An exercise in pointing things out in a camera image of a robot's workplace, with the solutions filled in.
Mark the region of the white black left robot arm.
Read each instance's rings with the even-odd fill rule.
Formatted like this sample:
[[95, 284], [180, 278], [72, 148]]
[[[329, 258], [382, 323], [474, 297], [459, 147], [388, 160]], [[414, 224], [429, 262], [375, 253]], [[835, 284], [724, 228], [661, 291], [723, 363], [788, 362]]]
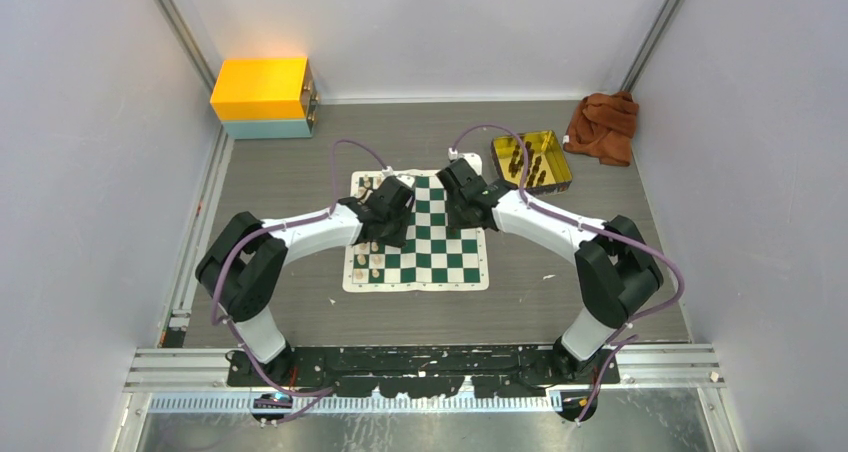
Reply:
[[334, 248], [402, 246], [414, 199], [411, 182], [388, 176], [365, 197], [344, 197], [317, 212], [269, 220], [242, 212], [230, 220], [195, 277], [212, 299], [212, 322], [230, 326], [257, 377], [277, 385], [292, 369], [292, 346], [269, 308], [283, 268]]

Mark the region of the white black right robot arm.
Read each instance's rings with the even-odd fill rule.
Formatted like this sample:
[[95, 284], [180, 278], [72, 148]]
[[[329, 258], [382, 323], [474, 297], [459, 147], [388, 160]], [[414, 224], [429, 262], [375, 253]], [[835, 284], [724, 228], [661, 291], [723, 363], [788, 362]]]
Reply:
[[436, 174], [452, 229], [484, 229], [533, 242], [574, 265], [583, 308], [554, 342], [553, 362], [567, 382], [582, 381], [598, 351], [663, 284], [635, 223], [590, 219], [525, 196], [503, 179], [488, 183], [465, 159]]

